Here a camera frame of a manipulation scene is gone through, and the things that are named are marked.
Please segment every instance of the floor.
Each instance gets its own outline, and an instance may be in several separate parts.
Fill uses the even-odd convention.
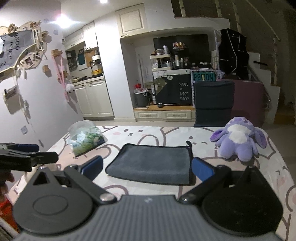
[[[193,126],[194,122],[114,122],[96,121],[98,126]],[[295,125],[264,125],[262,127],[270,136],[285,160],[294,182],[296,182],[296,126]]]

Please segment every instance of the trash can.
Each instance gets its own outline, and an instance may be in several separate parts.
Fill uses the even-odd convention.
[[[143,92],[135,93],[137,107],[146,107],[150,102],[149,92],[145,90]]]

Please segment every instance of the bed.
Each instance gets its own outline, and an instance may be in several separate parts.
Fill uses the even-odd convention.
[[[293,229],[296,226],[296,186],[282,156],[264,131],[268,141],[267,148],[261,149],[258,146],[259,157],[248,163],[242,163],[238,159],[226,161],[219,156],[219,149],[209,141],[211,134],[218,129],[216,127],[99,126],[99,128],[104,134],[106,143],[79,157],[74,157],[70,146],[66,144],[68,134],[53,145],[49,151],[55,151],[59,154],[59,161],[57,162],[59,168],[63,169],[67,165],[74,163],[82,164],[95,155],[103,157],[105,168],[116,157],[125,143],[185,146],[186,141],[189,140],[192,143],[193,155],[206,160],[214,166],[223,164],[233,170],[244,170],[246,165],[255,165],[267,179],[284,207],[284,214],[277,234],[285,241],[296,240],[296,230]],[[157,185],[122,180],[108,176],[105,171],[102,171],[93,182],[116,195],[118,199],[124,194],[173,194],[178,198],[193,188],[193,186]],[[201,181],[197,178],[195,185],[199,183]],[[22,177],[9,192],[12,203],[16,201],[17,193],[24,186]]]

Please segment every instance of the plastic bag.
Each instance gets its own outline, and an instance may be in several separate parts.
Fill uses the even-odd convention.
[[[82,120],[74,123],[68,129],[70,138],[68,144],[75,156],[88,152],[105,143],[102,132],[95,123],[90,120]]]

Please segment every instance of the black stool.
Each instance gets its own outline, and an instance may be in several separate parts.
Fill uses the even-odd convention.
[[[195,83],[194,126],[224,127],[231,120],[234,101],[233,81],[197,81]]]

